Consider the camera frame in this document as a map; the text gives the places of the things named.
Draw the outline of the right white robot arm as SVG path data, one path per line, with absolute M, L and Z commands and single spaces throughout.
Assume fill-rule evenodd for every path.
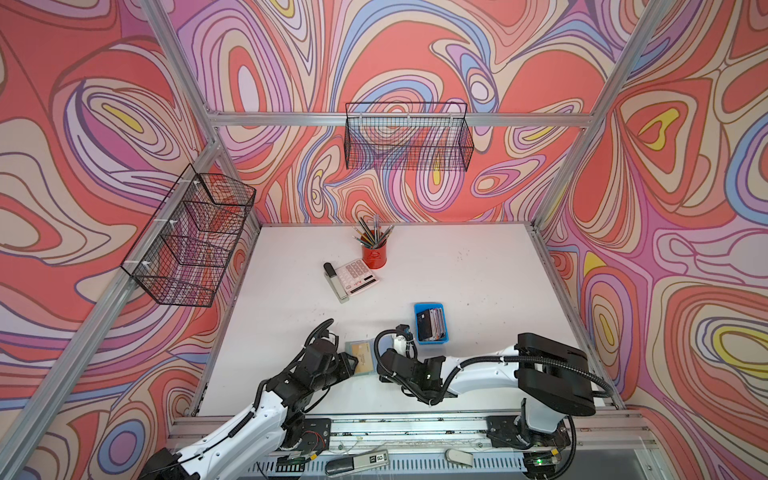
M 521 391 L 521 432 L 552 434 L 568 418 L 594 415 L 595 401 L 614 394 L 589 370 L 583 351 L 534 333 L 497 353 L 421 360 L 409 328 L 400 325 L 380 332 L 372 350 L 380 378 L 428 406 L 473 391 Z

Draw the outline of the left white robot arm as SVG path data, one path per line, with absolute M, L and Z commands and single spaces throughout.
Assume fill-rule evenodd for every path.
M 251 404 L 212 433 L 176 452 L 163 448 L 141 479 L 236 479 L 254 461 L 304 435 L 305 409 L 319 391 L 354 375 L 358 359 L 326 334 L 305 342 L 278 374 L 263 380 Z

